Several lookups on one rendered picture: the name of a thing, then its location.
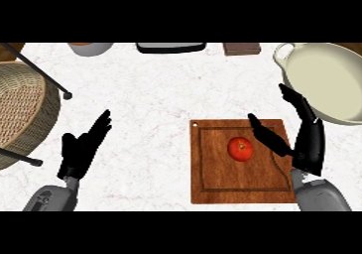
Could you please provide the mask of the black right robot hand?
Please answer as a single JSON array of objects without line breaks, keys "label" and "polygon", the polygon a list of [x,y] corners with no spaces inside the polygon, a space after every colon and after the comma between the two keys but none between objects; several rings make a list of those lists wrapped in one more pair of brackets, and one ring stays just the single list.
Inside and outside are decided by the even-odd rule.
[{"label": "black right robot hand", "polygon": [[321,176],[326,134],[323,120],[316,116],[307,98],[283,83],[279,85],[283,99],[292,104],[301,118],[295,148],[286,144],[279,134],[262,124],[258,116],[251,113],[249,119],[257,139],[282,156],[292,156],[292,165],[305,172]]}]

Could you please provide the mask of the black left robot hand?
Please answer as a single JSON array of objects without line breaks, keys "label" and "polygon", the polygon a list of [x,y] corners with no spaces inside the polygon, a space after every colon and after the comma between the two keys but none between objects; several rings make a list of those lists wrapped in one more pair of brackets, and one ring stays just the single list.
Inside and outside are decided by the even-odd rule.
[{"label": "black left robot hand", "polygon": [[73,177],[81,180],[91,168],[97,149],[103,143],[110,125],[110,110],[106,110],[99,117],[91,130],[76,137],[72,133],[63,136],[63,163],[59,171],[59,178]]}]

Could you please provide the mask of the red tomato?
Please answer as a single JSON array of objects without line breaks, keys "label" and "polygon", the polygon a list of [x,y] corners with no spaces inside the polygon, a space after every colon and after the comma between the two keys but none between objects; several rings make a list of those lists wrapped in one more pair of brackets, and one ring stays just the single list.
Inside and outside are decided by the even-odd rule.
[{"label": "red tomato", "polygon": [[251,140],[245,137],[236,137],[228,144],[230,156],[239,162],[246,162],[255,153],[255,148]]}]

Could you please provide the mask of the cream white pot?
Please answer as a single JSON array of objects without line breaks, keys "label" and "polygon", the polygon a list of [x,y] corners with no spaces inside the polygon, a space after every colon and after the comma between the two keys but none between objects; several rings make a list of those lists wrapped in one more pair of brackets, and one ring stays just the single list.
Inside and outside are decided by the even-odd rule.
[{"label": "cream white pot", "polygon": [[273,60],[285,84],[304,95],[317,117],[362,125],[362,57],[332,43],[283,43]]}]

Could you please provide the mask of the brown wooden cutting board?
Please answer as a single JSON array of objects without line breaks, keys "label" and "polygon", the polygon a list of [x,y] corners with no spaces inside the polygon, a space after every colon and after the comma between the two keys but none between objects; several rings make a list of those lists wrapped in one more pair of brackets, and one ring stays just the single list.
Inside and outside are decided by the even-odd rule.
[{"label": "brown wooden cutting board", "polygon": [[[292,156],[282,157],[257,139],[249,119],[192,120],[192,202],[295,203]],[[239,162],[230,141],[248,138],[254,156]]]}]

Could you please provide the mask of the black metal rod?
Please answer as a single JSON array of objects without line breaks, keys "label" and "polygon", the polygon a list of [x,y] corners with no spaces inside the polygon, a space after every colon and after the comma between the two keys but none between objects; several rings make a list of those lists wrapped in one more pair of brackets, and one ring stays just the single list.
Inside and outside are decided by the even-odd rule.
[{"label": "black metal rod", "polygon": [[34,159],[34,158],[29,158],[28,156],[23,156],[6,149],[0,148],[0,155],[7,156],[7,157],[11,157],[20,161],[25,161],[28,162],[32,166],[37,166],[37,167],[42,167],[44,165],[44,161],[42,160],[38,160],[38,159]]},{"label": "black metal rod", "polygon": [[65,99],[71,100],[73,94],[62,86],[62,84],[50,77],[50,75],[42,71],[42,69],[35,65],[35,63],[23,56],[23,54],[16,50],[10,43],[0,43],[0,46],[13,53],[13,55],[23,61],[23,63],[41,74],[41,76],[50,81],[59,90],[65,93]]}]

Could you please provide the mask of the wicker basket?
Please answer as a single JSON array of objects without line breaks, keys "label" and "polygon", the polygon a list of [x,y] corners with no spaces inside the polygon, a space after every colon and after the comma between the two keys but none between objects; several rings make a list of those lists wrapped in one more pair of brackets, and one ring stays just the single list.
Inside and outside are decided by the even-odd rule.
[{"label": "wicker basket", "polygon": [[57,87],[20,62],[0,62],[0,148],[29,156],[59,121]]}]

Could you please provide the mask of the grey bowl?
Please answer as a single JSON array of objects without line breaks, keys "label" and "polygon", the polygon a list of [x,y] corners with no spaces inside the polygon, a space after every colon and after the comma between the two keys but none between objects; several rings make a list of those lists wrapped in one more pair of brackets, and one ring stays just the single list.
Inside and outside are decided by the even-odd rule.
[{"label": "grey bowl", "polygon": [[102,55],[113,46],[113,43],[71,43],[72,50],[82,57]]}]

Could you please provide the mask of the brown wooden block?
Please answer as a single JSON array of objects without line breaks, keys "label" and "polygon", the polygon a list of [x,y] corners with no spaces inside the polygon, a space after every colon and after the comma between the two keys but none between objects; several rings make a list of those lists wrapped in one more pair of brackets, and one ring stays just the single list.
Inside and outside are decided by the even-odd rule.
[{"label": "brown wooden block", "polygon": [[258,55],[262,52],[259,43],[224,43],[227,56]]}]

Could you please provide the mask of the black flat appliance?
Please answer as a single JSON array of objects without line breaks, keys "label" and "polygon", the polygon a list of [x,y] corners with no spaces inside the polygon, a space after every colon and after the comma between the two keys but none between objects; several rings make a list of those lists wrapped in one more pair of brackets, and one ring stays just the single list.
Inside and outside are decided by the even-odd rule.
[{"label": "black flat appliance", "polygon": [[144,54],[181,54],[203,51],[206,43],[137,43]]}]

